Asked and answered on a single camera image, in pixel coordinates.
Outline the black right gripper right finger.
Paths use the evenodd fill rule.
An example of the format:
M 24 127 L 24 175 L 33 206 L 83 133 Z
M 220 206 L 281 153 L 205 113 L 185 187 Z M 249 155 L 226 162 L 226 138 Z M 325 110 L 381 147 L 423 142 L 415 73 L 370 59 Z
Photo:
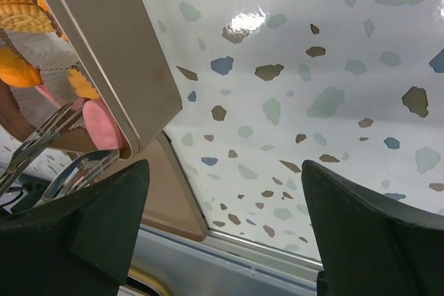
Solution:
M 302 187 L 323 270 L 318 295 L 442 295 L 443 217 L 315 161 Z

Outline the gold tin lid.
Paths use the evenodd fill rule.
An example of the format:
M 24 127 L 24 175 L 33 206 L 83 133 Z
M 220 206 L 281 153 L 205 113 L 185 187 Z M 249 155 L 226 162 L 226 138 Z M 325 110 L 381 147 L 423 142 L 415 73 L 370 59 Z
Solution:
M 208 227 L 167 136 L 160 133 L 141 153 L 150 182 L 142 224 L 202 242 Z

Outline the orange fish cookie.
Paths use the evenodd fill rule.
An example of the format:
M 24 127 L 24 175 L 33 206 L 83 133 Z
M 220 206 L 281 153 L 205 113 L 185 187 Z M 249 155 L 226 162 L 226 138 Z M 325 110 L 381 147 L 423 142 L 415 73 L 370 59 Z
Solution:
M 11 87 L 29 88 L 43 83 L 40 70 L 15 55 L 10 49 L 1 48 L 1 80 Z

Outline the silver metal tongs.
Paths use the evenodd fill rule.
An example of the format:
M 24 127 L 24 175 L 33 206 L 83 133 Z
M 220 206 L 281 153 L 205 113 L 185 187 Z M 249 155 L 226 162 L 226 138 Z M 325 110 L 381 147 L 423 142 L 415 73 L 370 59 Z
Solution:
M 118 160 L 116 146 L 93 148 L 72 157 L 49 147 L 74 125 L 85 129 L 88 106 L 81 99 L 62 106 L 23 142 L 1 129 L 1 217 L 85 188 Z

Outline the pink round cookie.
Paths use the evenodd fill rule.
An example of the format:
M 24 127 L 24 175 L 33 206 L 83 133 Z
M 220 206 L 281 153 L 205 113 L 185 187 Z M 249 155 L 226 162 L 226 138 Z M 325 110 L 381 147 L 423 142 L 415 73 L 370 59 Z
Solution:
M 122 149 L 124 142 L 117 122 L 102 100 L 88 100 L 83 105 L 86 130 L 99 150 Z
M 52 105 L 54 105 L 57 108 L 61 107 L 61 104 L 50 94 L 49 90 L 46 88 L 45 84 L 42 85 L 36 85 L 35 89 L 43 96 L 45 99 L 47 99 Z

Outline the orange maple leaf cookie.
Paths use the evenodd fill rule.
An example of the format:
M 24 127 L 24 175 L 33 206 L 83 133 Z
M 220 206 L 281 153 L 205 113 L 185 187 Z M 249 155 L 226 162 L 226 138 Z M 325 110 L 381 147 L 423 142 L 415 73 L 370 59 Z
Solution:
M 100 98 L 100 94 L 97 92 L 96 88 L 93 87 L 92 83 L 86 79 L 78 69 L 71 68 L 67 77 L 78 97 L 88 99 Z

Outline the yellow sandwich cookie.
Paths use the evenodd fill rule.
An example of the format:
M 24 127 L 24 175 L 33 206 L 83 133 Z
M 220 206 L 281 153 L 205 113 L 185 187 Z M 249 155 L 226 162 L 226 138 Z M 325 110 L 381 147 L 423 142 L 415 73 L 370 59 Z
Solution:
M 22 33 L 51 33 L 55 29 L 33 0 L 1 0 L 1 28 Z

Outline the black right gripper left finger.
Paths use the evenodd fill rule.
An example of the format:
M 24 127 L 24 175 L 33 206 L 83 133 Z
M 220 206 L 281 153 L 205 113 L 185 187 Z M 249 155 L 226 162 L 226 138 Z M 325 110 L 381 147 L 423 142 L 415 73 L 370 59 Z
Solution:
M 140 160 L 1 219 L 2 295 L 116 295 L 127 280 L 150 171 Z

